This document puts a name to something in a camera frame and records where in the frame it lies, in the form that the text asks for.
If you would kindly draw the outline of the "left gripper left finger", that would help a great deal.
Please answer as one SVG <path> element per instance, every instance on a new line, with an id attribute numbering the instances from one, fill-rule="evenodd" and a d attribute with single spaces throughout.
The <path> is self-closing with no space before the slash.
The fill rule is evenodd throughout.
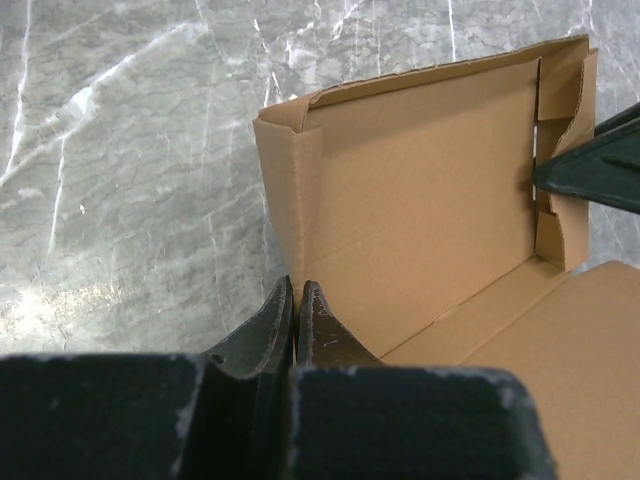
<path id="1" fill-rule="evenodd" d="M 277 370 L 291 360 L 293 303 L 289 277 L 279 278 L 257 312 L 205 355 L 236 378 Z"/>

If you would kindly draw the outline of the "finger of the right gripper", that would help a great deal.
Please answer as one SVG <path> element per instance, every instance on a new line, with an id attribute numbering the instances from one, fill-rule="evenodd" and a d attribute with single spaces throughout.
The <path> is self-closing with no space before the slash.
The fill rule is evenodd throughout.
<path id="1" fill-rule="evenodd" d="M 637 214 L 639 153 L 639 105 L 634 104 L 597 125 L 593 139 L 538 166 L 534 185 Z"/>

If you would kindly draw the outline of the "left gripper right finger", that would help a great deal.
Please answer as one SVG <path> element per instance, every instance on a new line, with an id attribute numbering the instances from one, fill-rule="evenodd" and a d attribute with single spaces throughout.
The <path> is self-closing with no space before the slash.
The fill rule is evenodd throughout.
<path id="1" fill-rule="evenodd" d="M 316 281 L 307 281 L 300 305 L 297 363 L 323 367 L 379 367 L 372 354 L 332 313 Z"/>

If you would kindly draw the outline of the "brown cardboard box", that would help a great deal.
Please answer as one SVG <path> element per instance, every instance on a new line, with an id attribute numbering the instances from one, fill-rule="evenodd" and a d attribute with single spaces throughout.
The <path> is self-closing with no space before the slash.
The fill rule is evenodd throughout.
<path id="1" fill-rule="evenodd" d="M 585 201 L 533 169 L 589 141 L 587 36 L 352 82 L 254 122 L 296 290 L 391 364 L 493 366 L 531 389 L 564 479 L 639 475 L 639 271 L 589 253 Z"/>

